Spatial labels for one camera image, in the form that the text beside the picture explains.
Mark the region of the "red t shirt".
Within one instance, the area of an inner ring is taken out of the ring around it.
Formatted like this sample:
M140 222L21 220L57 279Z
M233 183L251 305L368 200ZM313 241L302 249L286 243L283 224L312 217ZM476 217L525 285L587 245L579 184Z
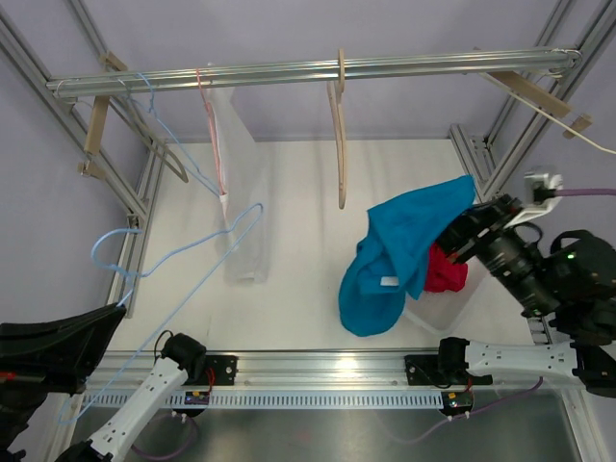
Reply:
M469 268L466 263L451 262L444 251L433 244L428 252L428 268L423 290L428 293L458 293L466 286Z

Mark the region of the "blue t shirt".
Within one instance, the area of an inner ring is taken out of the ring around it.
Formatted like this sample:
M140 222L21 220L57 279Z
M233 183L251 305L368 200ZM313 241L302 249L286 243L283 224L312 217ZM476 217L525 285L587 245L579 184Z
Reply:
M419 299L424 292L430 247L474 200L474 180L464 175L370 208L367 236L357 244L338 294L342 326L358 337L390 330L406 296Z

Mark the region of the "wooden hanger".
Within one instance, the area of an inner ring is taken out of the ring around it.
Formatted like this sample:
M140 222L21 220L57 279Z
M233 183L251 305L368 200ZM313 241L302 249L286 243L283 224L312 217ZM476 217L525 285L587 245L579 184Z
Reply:
M344 210L347 202L347 135L343 106L346 84L344 49L338 50L338 76L327 82L327 96L332 117L337 154L338 207Z

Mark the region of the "white mesh shirt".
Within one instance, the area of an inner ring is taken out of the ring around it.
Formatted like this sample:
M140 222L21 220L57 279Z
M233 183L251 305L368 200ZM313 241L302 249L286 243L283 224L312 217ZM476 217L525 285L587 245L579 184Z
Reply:
M229 284L263 283L269 275L267 237L270 168L237 114L232 88L205 90L218 130L218 150L226 195L219 197L217 250L225 256Z

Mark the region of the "pink wire hanger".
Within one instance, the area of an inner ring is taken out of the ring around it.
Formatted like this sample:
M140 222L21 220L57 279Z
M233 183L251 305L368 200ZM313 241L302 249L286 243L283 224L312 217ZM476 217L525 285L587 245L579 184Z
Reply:
M201 74L200 74L199 69L195 71L195 74L196 74L196 81L197 81L199 94L201 96L203 106L204 106L204 109L207 115L208 130L209 130L210 140L211 140L213 154L214 154L219 194L226 195L222 168L221 168L221 160L220 160L220 155L219 155L219 150L218 150L218 130L216 126L216 116L215 116L213 107L211 105L211 102L208 100L205 90L203 89Z

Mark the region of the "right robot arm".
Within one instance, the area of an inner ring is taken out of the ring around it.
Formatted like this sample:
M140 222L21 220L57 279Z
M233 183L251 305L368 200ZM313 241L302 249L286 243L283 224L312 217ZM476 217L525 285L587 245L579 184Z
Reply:
M565 231L547 256L518 234L522 203L505 194L475 205L441 233L437 244L453 263L476 258L521 304L527 319L550 316L569 341L500 346L448 337L435 370L445 381L473 381L502 372L579 380L596 396L615 395L615 250L587 230Z

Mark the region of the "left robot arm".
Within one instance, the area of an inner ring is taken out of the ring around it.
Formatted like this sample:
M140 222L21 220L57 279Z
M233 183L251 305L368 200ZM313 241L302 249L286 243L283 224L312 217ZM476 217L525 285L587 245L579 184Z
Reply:
M20 461L11 451L16 437L51 394L79 395L98 367L126 308L109 304L59 321L1 325L1 458ZM206 348L178 333L165 343L160 358L141 386L86 441L66 449L62 461L121 461L146 424L172 392L200 381Z

